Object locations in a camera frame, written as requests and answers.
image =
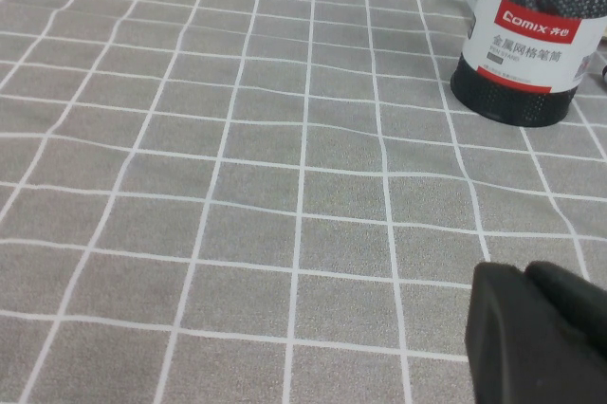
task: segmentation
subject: grid pattern tablecloth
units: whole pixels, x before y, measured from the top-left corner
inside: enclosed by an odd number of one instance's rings
[[[483,260],[607,285],[607,101],[451,95],[463,0],[0,0],[0,401],[472,401]]]

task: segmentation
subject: red stripe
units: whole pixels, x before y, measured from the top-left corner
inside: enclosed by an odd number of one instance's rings
[[[505,79],[498,75],[492,74],[491,72],[484,69],[483,67],[479,67],[476,71],[480,75],[485,77],[486,79],[489,79],[492,82],[502,84],[503,86],[507,86],[508,88],[514,88],[514,89],[518,89],[521,91],[526,91],[528,93],[539,93],[539,94],[547,94],[552,90],[552,88],[550,88],[548,86],[534,86],[532,84],[516,83],[516,82],[513,82],[512,80]]]
[[[508,0],[502,0],[495,23],[525,37],[557,44],[571,44],[576,37],[580,19],[529,10]]]

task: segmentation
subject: black plastic object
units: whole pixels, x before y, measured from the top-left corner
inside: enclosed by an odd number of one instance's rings
[[[509,1],[564,18],[607,16],[607,0]],[[451,91],[460,102],[487,118],[515,126],[541,127],[557,123],[567,116],[577,88],[560,93],[529,93],[483,77],[460,57],[451,77]]]
[[[607,402],[607,292],[558,266],[477,266],[466,346],[477,404]]]

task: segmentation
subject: comix logo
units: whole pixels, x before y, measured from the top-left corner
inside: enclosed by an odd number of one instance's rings
[[[517,27],[529,29],[535,32],[540,32],[542,34],[549,34],[551,36],[562,37],[566,37],[569,35],[569,29],[551,28],[548,25],[540,25],[539,23],[533,23],[530,20],[524,20],[521,17],[517,17],[510,10],[504,12],[504,16],[502,18],[504,19],[504,21],[509,22]]]
[[[521,36],[555,44],[571,44],[581,20],[537,12],[502,0],[495,24]]]

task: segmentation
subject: mesh pen holder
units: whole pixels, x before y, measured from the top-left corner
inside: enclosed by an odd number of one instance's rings
[[[557,123],[607,28],[605,17],[607,0],[477,0],[451,91],[503,123]]]

